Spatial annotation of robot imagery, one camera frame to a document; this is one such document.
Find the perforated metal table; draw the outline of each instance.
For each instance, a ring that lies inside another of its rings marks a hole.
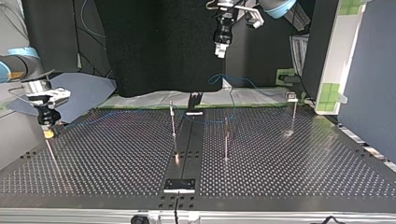
[[[93,111],[52,143],[57,161],[39,147],[0,172],[0,206],[396,213],[396,174],[309,108],[181,113],[175,143],[168,111]],[[175,178],[195,193],[163,193]]]

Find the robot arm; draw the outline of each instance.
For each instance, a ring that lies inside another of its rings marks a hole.
[[[63,88],[53,89],[44,73],[36,51],[32,48],[11,49],[8,55],[0,56],[0,83],[21,83],[28,103],[38,111],[38,123],[46,138],[53,137],[53,127],[61,120],[61,114],[55,110],[70,98],[70,91]]]
[[[247,27],[258,29],[264,25],[263,12],[268,13],[275,19],[284,16],[296,3],[296,0],[259,0],[255,7],[241,6],[246,0],[219,0],[217,3],[218,13],[215,18],[218,27],[213,35],[216,44],[216,52],[219,58],[225,57],[227,48],[233,43],[233,26],[237,22],[239,10],[247,13]]]

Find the vertical pin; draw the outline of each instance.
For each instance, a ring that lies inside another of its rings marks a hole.
[[[293,119],[296,118],[296,111],[297,111],[297,101],[294,103],[294,110],[293,110]]]
[[[49,154],[50,154],[50,158],[53,159],[54,161],[56,160],[55,155],[53,154],[52,151],[52,146],[50,145],[50,141],[48,139],[45,140],[46,144],[47,144],[47,148],[49,150]]]
[[[175,112],[173,110],[173,102],[169,103],[169,109],[171,113],[171,120],[172,120],[172,136],[176,137],[176,129],[175,129]]]
[[[228,138],[230,136],[230,130],[229,130],[229,124],[228,124],[228,119],[225,118],[225,141],[224,141],[224,157],[225,160],[228,160]]]

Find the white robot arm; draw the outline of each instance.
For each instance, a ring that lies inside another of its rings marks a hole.
[[[296,3],[297,0],[258,0],[255,7],[242,6],[247,0],[218,0],[218,11],[215,18],[218,27],[213,35],[216,44],[216,52],[219,58],[225,57],[227,48],[233,42],[233,26],[237,22],[239,10],[247,13],[247,27],[257,29],[264,25],[262,12],[268,13],[275,19],[284,16]]]

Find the blue cable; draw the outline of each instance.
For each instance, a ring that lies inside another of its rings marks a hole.
[[[95,119],[95,120],[90,121],[90,122],[84,122],[84,121],[83,121],[83,122],[78,123],[78,124],[69,124],[69,125],[66,126],[66,129],[67,129],[67,128],[70,128],[70,127],[74,127],[74,126],[80,126],[80,125],[81,125],[81,126],[82,126],[82,125],[92,125],[92,124],[94,124],[94,123],[96,123],[96,122],[98,122],[98,121],[100,121],[100,120],[102,120],[102,119],[108,118],[108,117],[113,116],[113,115],[143,112],[146,108],[150,108],[150,107],[154,107],[154,106],[162,106],[162,105],[147,105],[147,106],[144,106],[143,108],[140,108],[140,109],[138,109],[138,110],[125,110],[125,111],[120,111],[120,112],[111,112],[111,113],[108,113],[108,114],[102,116],[102,117],[99,118],[99,119]]]
[[[209,83],[209,85],[213,85],[213,84],[217,83],[218,81],[222,80],[223,78],[226,79],[226,80],[230,80],[230,81],[233,81],[233,80],[247,81],[251,86],[253,86],[256,89],[256,91],[258,91],[261,94],[266,95],[266,96],[279,95],[279,94],[268,94],[268,93],[266,93],[264,91],[261,91],[250,79],[245,78],[245,77],[230,77],[230,76],[227,76],[227,75],[224,75],[224,74],[217,74],[217,75],[214,75],[213,77],[211,77],[208,80],[208,83]],[[235,118],[236,106],[235,106],[235,101],[233,100],[232,93],[233,93],[233,89],[231,89],[230,92],[229,92],[230,98],[231,98],[231,100],[233,102],[233,112],[230,115],[230,117],[228,117],[228,121],[230,121],[230,120]],[[103,117],[101,117],[99,119],[96,119],[96,120],[93,120],[91,122],[81,122],[81,123],[78,123],[78,124],[69,124],[69,125],[66,126],[66,128],[79,126],[79,125],[92,125],[92,124],[94,124],[94,123],[96,123],[96,122],[98,122],[98,121],[100,121],[102,119],[108,118],[108,117],[113,116],[113,115],[126,114],[126,113],[138,113],[138,112],[144,111],[146,108],[150,108],[150,107],[154,107],[154,106],[161,106],[161,105],[148,105],[148,106],[144,106],[143,108],[140,108],[138,110],[127,110],[127,111],[121,111],[121,112],[111,112],[111,113],[108,113],[108,114],[104,115]],[[176,110],[178,110],[178,107],[176,105],[173,105],[173,107]],[[206,121],[198,121],[198,120],[194,120],[194,119],[189,118],[185,113],[183,113],[183,117],[185,119],[191,121],[191,122],[194,122],[194,123],[201,123],[201,124],[225,123],[225,120],[221,120],[221,119],[210,119],[210,120],[206,120]]]
[[[246,78],[246,77],[230,77],[228,75],[224,75],[224,74],[218,74],[218,75],[214,75],[213,77],[211,77],[209,79],[209,84],[215,84],[216,82],[218,82],[221,78],[224,78],[226,80],[230,80],[230,81],[234,81],[234,80],[239,80],[239,81],[246,81],[248,82],[252,87],[254,87],[254,89],[256,89],[256,91],[260,92],[261,94],[265,95],[265,96],[275,96],[275,95],[282,95],[282,93],[268,93],[265,91],[260,90],[250,79]]]

